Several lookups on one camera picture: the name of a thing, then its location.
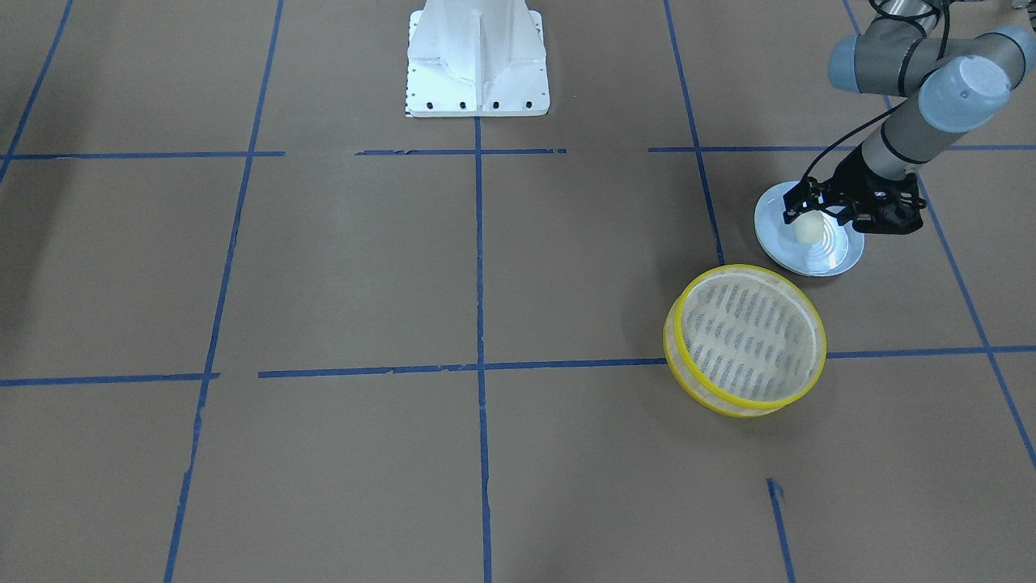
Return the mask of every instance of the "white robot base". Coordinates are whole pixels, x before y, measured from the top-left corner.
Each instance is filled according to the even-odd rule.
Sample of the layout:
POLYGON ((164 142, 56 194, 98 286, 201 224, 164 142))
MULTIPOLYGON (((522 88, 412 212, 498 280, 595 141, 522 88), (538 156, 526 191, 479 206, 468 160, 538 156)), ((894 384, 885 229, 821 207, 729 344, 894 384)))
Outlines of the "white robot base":
POLYGON ((543 17, 525 0, 428 0, 410 14, 406 114, 544 115, 543 17))
POLYGON ((784 224, 784 193, 798 182, 774 185, 755 204, 755 236, 782 267, 810 276, 845 272, 863 256, 863 234, 852 223, 813 210, 784 224))

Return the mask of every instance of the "blue tape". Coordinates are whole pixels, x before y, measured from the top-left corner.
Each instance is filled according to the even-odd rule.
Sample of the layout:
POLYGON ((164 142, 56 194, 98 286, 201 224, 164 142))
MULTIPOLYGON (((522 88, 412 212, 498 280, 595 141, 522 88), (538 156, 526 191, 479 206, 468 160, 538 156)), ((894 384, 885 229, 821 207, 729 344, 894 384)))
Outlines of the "blue tape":
POLYGON ((426 365, 418 367, 364 367, 356 369, 311 369, 301 371, 263 371, 260 379, 305 379, 310 377, 365 377, 373 375, 415 375, 422 373, 461 373, 478 370, 477 365, 426 365))
POLYGON ((691 106, 691 93, 687 89, 687 76, 684 74, 684 59, 680 56, 680 45, 677 41, 677 29, 672 24, 672 8, 669 0, 662 0, 665 5, 665 20, 669 25, 669 40, 672 42, 672 56, 677 59, 677 72, 680 74, 680 88, 684 92, 684 107, 687 109, 687 122, 691 127, 691 141, 694 142, 694 155, 698 162, 698 175, 701 178, 701 190, 706 197, 706 208, 709 210, 709 222, 712 224, 713 235, 716 237, 716 258, 719 264, 726 264, 723 256, 723 241, 719 235, 719 223, 716 221, 716 208, 713 206, 712 191, 709 187, 709 174, 706 172, 704 156, 701 155, 701 142, 698 140, 698 126, 694 121, 694 108, 691 106))
POLYGON ((853 13, 853 7, 848 5, 848 0, 842 0, 842 4, 845 5, 845 12, 848 13, 850 22, 853 23, 853 30, 855 30, 858 35, 863 34, 863 32, 860 31, 860 25, 856 22, 856 14, 853 13))
POLYGON ((111 153, 17 153, 11 159, 154 159, 169 157, 283 157, 284 150, 264 151, 126 151, 111 153))
POLYGON ((1036 347, 992 347, 994 354, 1036 353, 1036 347))
POLYGON ((484 583, 493 581, 493 545, 489 509, 489 428, 486 418, 486 311, 484 303, 484 230, 482 220, 482 118, 474 118, 474 221, 476 234, 476 298, 478 300, 478 372, 479 372, 479 450, 482 466, 482 577, 484 583))
POLYGON ((901 351, 855 351, 843 353, 828 353, 828 358, 832 360, 853 359, 853 358, 900 358, 912 356, 950 356, 985 354, 985 349, 981 347, 960 348, 960 349, 908 349, 901 351))
POLYGON ((658 367, 664 358, 620 358, 606 360, 542 360, 529 362, 494 362, 486 371, 523 371, 536 369, 597 369, 609 367, 658 367))
POLYGON ((32 86, 32 91, 29 93, 29 100, 25 104, 25 110, 22 111, 22 118, 19 119, 18 128, 15 129, 15 136, 7 147, 7 155, 4 156, 3 164, 0 164, 0 182, 7 175, 7 168, 10 167, 11 156, 18 150, 18 142, 22 140, 22 134, 25 133, 25 124, 29 122, 32 106, 36 105, 36 97, 39 96, 39 88, 42 87, 44 79, 47 78, 47 71, 50 70, 51 62, 54 61, 54 54, 58 51, 58 45, 61 42, 61 36, 64 34, 65 25, 68 23, 68 14, 71 12, 71 3, 73 0, 65 2, 65 9, 61 12, 61 22, 58 23, 58 30, 54 33, 54 40, 51 41, 51 49, 47 52, 47 58, 44 59, 44 66, 39 69, 36 83, 32 86))
MULTIPOLYGON (((648 148, 650 153, 692 153, 695 150, 703 152, 731 151, 823 151, 827 146, 792 145, 792 146, 656 146, 648 148)), ((834 151, 850 151, 855 145, 840 145, 834 151)), ((951 145, 949 149, 962 151, 1031 151, 1036 150, 1036 144, 976 144, 951 145)))
POLYGON ((191 462, 188 471, 183 473, 183 482, 180 485, 180 498, 176 507, 176 520, 173 523, 173 535, 169 543, 169 557, 166 560, 165 583, 172 583, 173 572, 176 567, 176 554, 179 551, 180 533, 183 529, 183 518, 186 513, 188 497, 191 493, 191 478, 194 475, 195 461, 198 456, 198 443, 201 438, 202 416, 201 412, 205 408, 205 401, 208 399, 209 378, 212 366, 215 361, 215 348, 220 342, 220 326, 223 322, 223 310, 227 301, 227 289, 230 286, 230 271, 234 262, 234 251, 237 246, 237 231, 241 224, 241 211, 244 207, 244 197, 249 190, 249 178, 252 174, 252 161, 255 158, 256 142, 259 140, 259 126, 262 123, 262 110, 266 100, 266 87, 269 85, 269 74, 274 66, 274 54, 277 50, 277 37, 281 28, 281 14, 284 11, 284 0, 278 0, 277 12, 274 16, 274 29, 269 37, 269 49, 266 52, 266 65, 263 70, 262 83, 259 86, 259 99, 256 104, 255 117, 252 121, 252 137, 249 140, 249 155, 244 157, 244 172, 241 174, 241 187, 237 193, 237 205, 234 208, 234 222, 230 231, 230 242, 227 245, 227 259, 223 266, 223 279, 220 283, 220 297, 215 304, 215 316, 212 320, 212 337, 208 346, 208 354, 205 357, 205 379, 201 382, 201 389, 198 391, 198 407, 195 410, 194 432, 191 439, 191 462))
POLYGON ((1007 409, 1011 412, 1011 419, 1014 420, 1014 427, 1018 430, 1018 436, 1021 438, 1021 443, 1026 447, 1026 453, 1029 455, 1029 463, 1032 464, 1033 469, 1036 470, 1036 448, 1033 448, 1032 439, 1029 438, 1029 432, 1026 431, 1026 425, 1021 420, 1021 414, 1018 413, 1018 407, 1014 404, 1014 398, 1011 397, 1011 390, 1007 387, 1007 381, 1004 379, 1004 374, 1000 370, 1000 363, 997 362, 997 357, 994 356, 992 351, 989 351, 988 355, 989 365, 992 367, 992 374, 997 376, 997 384, 1000 385, 1000 392, 1004 396, 1004 401, 1007 403, 1007 409))
POLYGON ((55 377, 41 379, 0 379, 0 387, 51 387, 59 385, 118 385, 136 383, 166 383, 219 379, 219 373, 189 373, 183 375, 121 375, 111 377, 55 377))
POLYGON ((780 501, 784 499, 784 490, 774 478, 767 478, 767 489, 770 491, 770 505, 773 507, 774 522, 777 523, 777 536, 780 538, 780 552, 784 557, 787 583, 795 583, 795 565, 792 564, 792 551, 787 547, 787 532, 784 530, 784 517, 780 507, 780 501))
POLYGON ((356 155, 520 155, 568 153, 564 147, 529 147, 529 148, 497 148, 497 149, 365 149, 356 155))

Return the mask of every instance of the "mesh basket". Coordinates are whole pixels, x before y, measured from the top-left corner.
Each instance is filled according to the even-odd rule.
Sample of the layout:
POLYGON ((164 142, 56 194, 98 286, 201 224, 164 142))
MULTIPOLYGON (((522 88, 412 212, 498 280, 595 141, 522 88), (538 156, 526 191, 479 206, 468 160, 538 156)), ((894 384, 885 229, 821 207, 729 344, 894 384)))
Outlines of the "mesh basket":
POLYGON ((816 310, 790 281, 731 264, 703 272, 665 320, 665 358, 698 403, 757 417, 802 399, 824 370, 816 310))

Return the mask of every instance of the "brown floor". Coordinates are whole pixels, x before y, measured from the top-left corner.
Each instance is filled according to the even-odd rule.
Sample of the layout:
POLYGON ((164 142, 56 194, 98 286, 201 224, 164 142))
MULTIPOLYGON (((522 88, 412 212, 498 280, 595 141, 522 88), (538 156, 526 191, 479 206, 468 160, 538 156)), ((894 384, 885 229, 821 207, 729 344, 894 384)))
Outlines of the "brown floor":
POLYGON ((0 580, 1031 580, 1036 83, 792 278, 825 374, 732 420, 662 320, 779 268, 871 11, 612 4, 529 0, 551 112, 479 122, 403 115, 420 0, 0 3, 0 580))

